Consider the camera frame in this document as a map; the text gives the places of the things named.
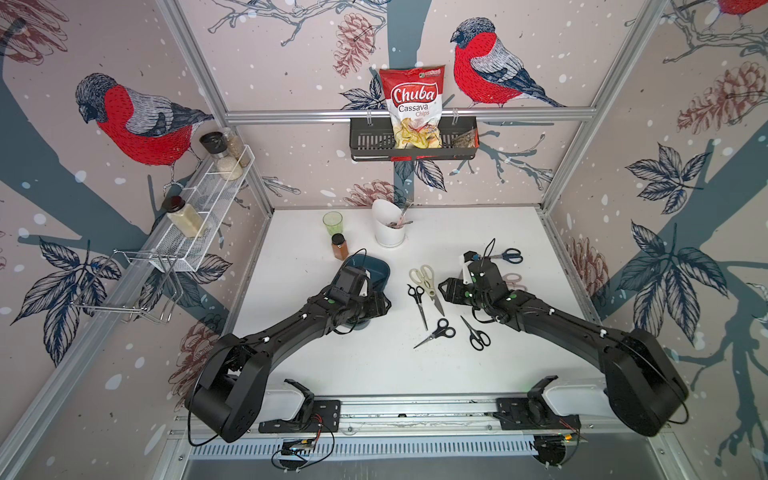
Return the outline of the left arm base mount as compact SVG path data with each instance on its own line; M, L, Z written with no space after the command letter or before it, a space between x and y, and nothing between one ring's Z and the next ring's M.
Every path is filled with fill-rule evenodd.
M336 433L340 414L340 400L318 399L300 382L285 379L267 387L256 423L262 434L304 433L321 425Z

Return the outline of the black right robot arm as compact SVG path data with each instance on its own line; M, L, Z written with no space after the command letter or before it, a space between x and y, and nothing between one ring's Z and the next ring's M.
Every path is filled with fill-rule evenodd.
M687 408L685 382L656 337L643 329L602 327L512 290L487 258L467 262L460 278L444 280L437 290L448 303L482 310L493 322L541 337L592 364L605 377L612 412L638 434L656 435Z

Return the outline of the teal storage box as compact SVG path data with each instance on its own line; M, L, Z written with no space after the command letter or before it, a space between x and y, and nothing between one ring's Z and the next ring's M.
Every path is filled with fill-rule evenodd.
M362 319L351 319L345 323L350 330L361 330L370 323L371 319L385 316L392 306L392 302L384 293L390 276L390 267L385 261L368 256L364 249L348 257L345 265L364 270L368 276L368 294L372 300L364 302Z

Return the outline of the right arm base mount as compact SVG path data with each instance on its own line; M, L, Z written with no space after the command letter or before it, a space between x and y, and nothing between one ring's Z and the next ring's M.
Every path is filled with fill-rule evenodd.
M525 394L497 398L496 411L491 416L500 422L503 430L580 429L578 415L560 416L544 400L544 389L557 379L556 375L546 376Z

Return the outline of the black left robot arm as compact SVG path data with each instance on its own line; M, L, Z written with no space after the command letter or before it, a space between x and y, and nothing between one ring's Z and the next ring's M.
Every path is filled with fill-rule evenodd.
M188 412L222 440L238 440L257 421L269 376L282 361L343 324L357 326L388 313L388 279L344 264L293 315L255 334L220 337L187 394Z

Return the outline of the cream handled scissors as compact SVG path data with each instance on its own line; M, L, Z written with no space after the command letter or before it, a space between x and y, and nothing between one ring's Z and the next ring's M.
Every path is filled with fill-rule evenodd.
M438 312L444 316L445 312L438 296L435 272L431 266L424 264L419 268L409 271L409 278L418 286L421 286L429 295Z

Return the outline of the small black scissors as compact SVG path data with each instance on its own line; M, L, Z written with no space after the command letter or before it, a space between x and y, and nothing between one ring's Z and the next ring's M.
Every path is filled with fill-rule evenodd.
M428 326L428 322L426 319L426 315L423 308L423 302L422 302L422 296L424 295L424 293L425 293L425 290L423 289L422 286L420 285L414 286L411 284L408 285L408 295L414 300L418 308L424 328L428 329L429 326Z

